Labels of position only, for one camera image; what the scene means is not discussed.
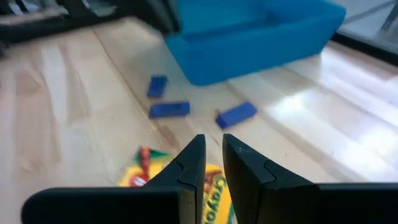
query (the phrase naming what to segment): blue block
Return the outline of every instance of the blue block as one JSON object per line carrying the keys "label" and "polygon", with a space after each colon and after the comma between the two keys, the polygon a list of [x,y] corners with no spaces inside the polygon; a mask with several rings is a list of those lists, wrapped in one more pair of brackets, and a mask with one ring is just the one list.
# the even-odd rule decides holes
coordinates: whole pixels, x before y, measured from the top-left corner
{"label": "blue block", "polygon": [[165,75],[152,76],[150,79],[148,97],[162,97],[166,88],[167,77]]}
{"label": "blue block", "polygon": [[225,129],[254,116],[256,113],[257,109],[252,104],[247,102],[231,108],[224,113],[221,113],[217,117],[216,123],[221,129]]}
{"label": "blue block", "polygon": [[185,116],[189,113],[189,102],[159,103],[149,108],[149,118]]}

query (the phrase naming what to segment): blue rectangular block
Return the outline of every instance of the blue rectangular block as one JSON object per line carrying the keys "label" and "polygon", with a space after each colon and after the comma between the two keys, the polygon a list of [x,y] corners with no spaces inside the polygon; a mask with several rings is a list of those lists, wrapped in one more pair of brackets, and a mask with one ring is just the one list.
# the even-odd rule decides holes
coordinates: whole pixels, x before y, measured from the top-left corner
{"label": "blue rectangular block", "polygon": [[149,118],[185,116],[190,113],[189,102],[159,103],[149,108]]}
{"label": "blue rectangular block", "polygon": [[257,109],[247,102],[221,113],[216,118],[216,123],[221,129],[229,128],[238,122],[254,116],[256,113]]}
{"label": "blue rectangular block", "polygon": [[165,75],[152,76],[150,78],[148,97],[162,97],[166,89],[167,77]]}

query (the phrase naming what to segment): yellow crayon box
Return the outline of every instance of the yellow crayon box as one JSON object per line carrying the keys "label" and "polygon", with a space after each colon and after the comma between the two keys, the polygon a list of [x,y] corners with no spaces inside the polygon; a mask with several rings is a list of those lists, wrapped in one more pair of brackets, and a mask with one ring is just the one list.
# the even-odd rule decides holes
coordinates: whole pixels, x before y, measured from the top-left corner
{"label": "yellow crayon box", "polygon": [[[119,181],[120,187],[140,187],[155,177],[173,159],[170,154],[159,152],[146,147],[132,158]],[[216,165],[206,164],[205,186],[203,191],[202,224],[231,223],[234,215],[231,196],[224,170]]]}

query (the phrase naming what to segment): blue bin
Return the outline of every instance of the blue bin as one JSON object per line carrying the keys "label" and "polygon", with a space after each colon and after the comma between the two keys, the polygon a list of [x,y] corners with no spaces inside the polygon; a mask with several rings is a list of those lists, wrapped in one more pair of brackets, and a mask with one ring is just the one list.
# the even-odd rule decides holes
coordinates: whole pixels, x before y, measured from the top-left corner
{"label": "blue bin", "polygon": [[346,14],[324,0],[180,0],[182,33],[166,44],[194,85],[319,53]]}

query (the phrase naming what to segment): crayola logo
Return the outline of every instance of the crayola logo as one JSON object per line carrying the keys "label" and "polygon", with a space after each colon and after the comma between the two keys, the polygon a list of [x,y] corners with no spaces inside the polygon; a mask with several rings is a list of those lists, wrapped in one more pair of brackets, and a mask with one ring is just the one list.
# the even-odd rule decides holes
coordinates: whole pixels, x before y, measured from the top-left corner
{"label": "crayola logo", "polygon": [[213,181],[214,190],[211,195],[209,195],[206,205],[209,210],[206,212],[205,224],[214,223],[217,219],[218,206],[221,201],[221,193],[226,186],[226,179],[222,175],[217,175],[214,177]]}

